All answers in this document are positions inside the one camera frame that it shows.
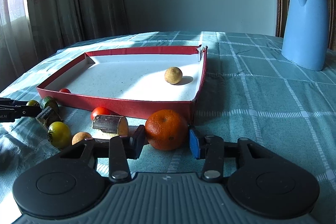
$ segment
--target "green fruit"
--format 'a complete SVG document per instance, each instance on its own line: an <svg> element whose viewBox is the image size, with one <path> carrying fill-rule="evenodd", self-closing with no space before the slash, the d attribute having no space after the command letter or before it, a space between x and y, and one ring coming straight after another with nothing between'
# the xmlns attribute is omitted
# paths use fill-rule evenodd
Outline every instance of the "green fruit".
<svg viewBox="0 0 336 224"><path fill-rule="evenodd" d="M28 101L28 103L26 104L26 106L39 106L40 103L36 100L30 100Z"/></svg>
<svg viewBox="0 0 336 224"><path fill-rule="evenodd" d="M70 144L71 131L63 122L53 122L48 129L48 141L52 146L63 149Z"/></svg>
<svg viewBox="0 0 336 224"><path fill-rule="evenodd" d="M51 96L45 97L41 102L42 109L45 109L47 106L50 106L56 113L59 112L59 107L57 102Z"/></svg>

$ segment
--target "red box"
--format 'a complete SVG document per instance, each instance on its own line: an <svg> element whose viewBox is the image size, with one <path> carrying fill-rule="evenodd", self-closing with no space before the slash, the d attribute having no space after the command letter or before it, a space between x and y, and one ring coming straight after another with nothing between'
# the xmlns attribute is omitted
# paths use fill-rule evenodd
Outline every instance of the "red box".
<svg viewBox="0 0 336 224"><path fill-rule="evenodd" d="M40 85L42 98L92 111L105 107L119 115L147 119L161 109L172 109L189 123L206 73L207 47L130 47L86 52L63 66ZM164 72L179 67L183 79L176 85ZM59 92L68 88L72 93Z"/></svg>

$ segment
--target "red tomato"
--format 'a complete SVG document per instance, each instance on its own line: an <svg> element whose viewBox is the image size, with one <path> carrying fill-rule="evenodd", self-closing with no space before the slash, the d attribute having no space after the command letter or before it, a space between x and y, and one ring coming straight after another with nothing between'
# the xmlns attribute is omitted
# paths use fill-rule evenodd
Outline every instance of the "red tomato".
<svg viewBox="0 0 336 224"><path fill-rule="evenodd" d="M93 120L97 115L110 115L111 112L102 106L96 107L91 113L91 120Z"/></svg>
<svg viewBox="0 0 336 224"><path fill-rule="evenodd" d="M71 93L70 90L68 90L68 89L60 89L59 92Z"/></svg>

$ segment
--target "blue kettle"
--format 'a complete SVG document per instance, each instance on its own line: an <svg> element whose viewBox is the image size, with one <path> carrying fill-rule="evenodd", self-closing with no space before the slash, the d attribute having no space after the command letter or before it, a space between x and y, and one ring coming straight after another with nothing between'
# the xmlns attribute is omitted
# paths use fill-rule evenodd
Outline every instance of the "blue kettle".
<svg viewBox="0 0 336 224"><path fill-rule="evenodd" d="M310 70L323 69L329 37L328 0L290 0L282 55Z"/></svg>

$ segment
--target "teal tablecloth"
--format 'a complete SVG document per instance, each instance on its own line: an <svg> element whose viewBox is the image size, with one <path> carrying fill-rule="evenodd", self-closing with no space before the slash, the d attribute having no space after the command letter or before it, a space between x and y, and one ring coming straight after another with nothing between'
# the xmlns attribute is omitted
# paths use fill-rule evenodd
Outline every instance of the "teal tablecloth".
<svg viewBox="0 0 336 224"><path fill-rule="evenodd" d="M25 73L0 97L41 100L36 86L64 64L86 51L154 45L207 45L204 88L196 110L196 127L225 141L248 137L310 171L320 183L312 215L322 224L335 223L336 207L336 52L328 51L321 72L303 69L281 55L282 39L224 32L153 32L80 42L60 50ZM88 111L61 107L60 115L73 134L90 131ZM130 125L144 120L128 119ZM0 223L20 215L11 195L15 178L58 151L31 118L0 124ZM200 172L188 147L157 151L144 147L130 170ZM234 170L226 161L225 175ZM102 159L98 172L107 175Z"/></svg>

